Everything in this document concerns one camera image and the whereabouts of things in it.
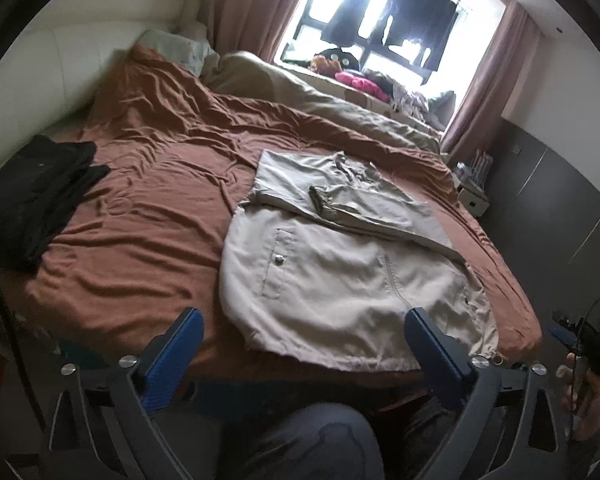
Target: gray wall panel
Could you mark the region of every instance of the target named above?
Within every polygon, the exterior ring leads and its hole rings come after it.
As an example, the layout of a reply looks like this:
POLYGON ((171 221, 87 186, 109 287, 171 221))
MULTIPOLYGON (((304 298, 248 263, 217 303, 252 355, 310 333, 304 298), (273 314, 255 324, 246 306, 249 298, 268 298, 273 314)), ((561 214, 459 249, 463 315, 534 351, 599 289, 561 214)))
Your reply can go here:
MULTIPOLYGON (((570 316, 586 312, 600 296, 600 192, 514 124, 502 120, 497 138, 486 186, 491 206, 480 219, 482 227, 543 327, 554 308, 570 316)), ((552 373, 565 354, 545 335, 539 358, 552 373)))

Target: pink clothing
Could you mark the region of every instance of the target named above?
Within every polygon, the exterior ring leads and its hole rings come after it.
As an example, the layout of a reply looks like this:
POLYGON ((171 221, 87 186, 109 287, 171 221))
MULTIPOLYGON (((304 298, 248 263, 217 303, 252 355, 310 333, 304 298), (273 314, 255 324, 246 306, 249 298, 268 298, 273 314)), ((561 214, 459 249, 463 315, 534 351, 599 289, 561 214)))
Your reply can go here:
POLYGON ((372 95, 373 97, 380 99, 385 103, 389 102, 389 96, 385 94, 376 83, 369 81, 369 79, 355 76, 349 72, 338 72, 335 75, 335 78, 337 81, 340 81, 347 86, 351 86, 356 90, 360 90, 361 92, 372 95))

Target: white headboard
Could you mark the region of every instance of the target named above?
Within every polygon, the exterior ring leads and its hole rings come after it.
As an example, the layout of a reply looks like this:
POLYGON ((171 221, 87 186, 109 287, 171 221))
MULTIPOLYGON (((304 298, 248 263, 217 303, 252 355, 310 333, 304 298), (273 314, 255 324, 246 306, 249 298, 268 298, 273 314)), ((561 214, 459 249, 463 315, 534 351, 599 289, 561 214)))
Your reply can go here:
POLYGON ((200 0, 52 0, 0 60, 0 166, 43 128, 87 105, 148 28, 191 24, 200 0))

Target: white wall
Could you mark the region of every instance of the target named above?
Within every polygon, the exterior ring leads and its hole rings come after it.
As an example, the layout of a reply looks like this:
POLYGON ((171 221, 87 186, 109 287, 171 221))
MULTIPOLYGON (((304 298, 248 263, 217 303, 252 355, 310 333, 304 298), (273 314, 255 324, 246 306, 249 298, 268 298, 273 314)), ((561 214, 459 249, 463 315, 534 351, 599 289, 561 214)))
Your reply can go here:
POLYGON ((600 191, 600 53, 589 40, 542 38, 522 95, 506 118, 600 191))
POLYGON ((575 20, 555 0, 517 0, 548 36, 569 38, 571 41, 586 40, 585 33, 575 20))

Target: pink curtain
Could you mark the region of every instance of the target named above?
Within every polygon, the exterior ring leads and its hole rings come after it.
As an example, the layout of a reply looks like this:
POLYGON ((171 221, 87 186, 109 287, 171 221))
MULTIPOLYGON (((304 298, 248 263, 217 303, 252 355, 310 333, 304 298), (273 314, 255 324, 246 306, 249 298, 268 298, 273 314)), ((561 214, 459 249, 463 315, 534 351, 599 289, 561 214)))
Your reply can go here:
POLYGON ((211 40, 220 54, 248 50, 271 61, 299 0, 215 0, 211 40))
POLYGON ((442 151, 450 153, 450 167, 470 160, 475 150, 488 150, 522 65, 539 38, 536 22, 513 0, 442 139, 442 151))

